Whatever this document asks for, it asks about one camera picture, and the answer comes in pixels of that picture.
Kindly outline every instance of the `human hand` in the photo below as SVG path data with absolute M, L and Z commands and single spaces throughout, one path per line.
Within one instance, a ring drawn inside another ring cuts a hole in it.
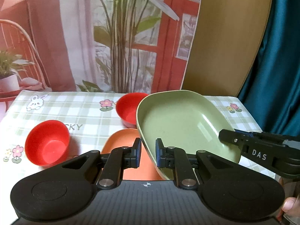
M 283 186 L 282 178 L 280 178 L 279 183 Z M 286 198 L 276 218 L 279 221 L 281 221 L 281 217 L 284 213 L 292 217 L 300 217 L 300 194 L 298 195 L 297 198 L 295 197 Z

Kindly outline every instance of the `flower print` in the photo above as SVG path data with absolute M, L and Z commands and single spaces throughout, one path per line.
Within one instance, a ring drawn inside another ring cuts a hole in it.
M 239 109 L 237 104 L 230 103 L 230 106 L 235 110 Z
M 13 148 L 13 157 L 21 157 L 23 150 L 23 147 L 17 145 L 16 148 Z
M 235 113 L 235 111 L 234 111 L 234 109 L 233 109 L 232 107 L 227 106 L 226 108 L 227 108 L 227 110 L 228 110 L 230 113 Z
M 8 149 L 8 150 L 6 150 L 5 151 L 5 154 L 4 154 L 4 157 L 6 157 L 6 158 L 9 158 L 10 157 L 10 155 L 11 155 L 11 149 Z
M 113 105 L 113 101 L 109 99 L 105 99 L 104 101 L 100 101 L 101 107 L 111 107 Z

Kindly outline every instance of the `bunny print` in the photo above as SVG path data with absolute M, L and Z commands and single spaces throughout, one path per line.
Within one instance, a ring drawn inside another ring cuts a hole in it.
M 31 98 L 31 102 L 28 104 L 28 106 L 26 107 L 26 109 L 28 111 L 30 110 L 38 110 L 40 109 L 43 104 L 44 104 L 44 99 L 48 96 L 48 94 L 46 95 L 42 95 L 40 97 L 38 97 L 37 95 L 33 96 Z

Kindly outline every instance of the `green plate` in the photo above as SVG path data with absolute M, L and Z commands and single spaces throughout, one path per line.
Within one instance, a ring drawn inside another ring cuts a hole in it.
M 233 130 L 218 109 L 202 95 L 186 90 L 151 94 L 139 104 L 136 124 L 148 155 L 156 165 L 155 140 L 165 147 L 175 146 L 186 153 L 206 150 L 238 163 L 241 151 L 236 145 L 222 144 L 221 129 Z M 173 179 L 170 169 L 160 169 L 161 176 Z

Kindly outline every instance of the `orange plate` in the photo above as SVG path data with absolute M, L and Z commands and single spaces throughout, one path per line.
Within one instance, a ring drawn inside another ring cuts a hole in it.
M 139 138 L 137 129 L 122 129 L 112 134 L 106 141 L 101 153 L 110 153 L 114 148 L 133 145 L 135 138 Z M 142 145 L 141 162 L 139 168 L 128 168 L 124 170 L 124 180 L 163 180 L 156 171 L 154 163 L 148 156 L 145 147 Z

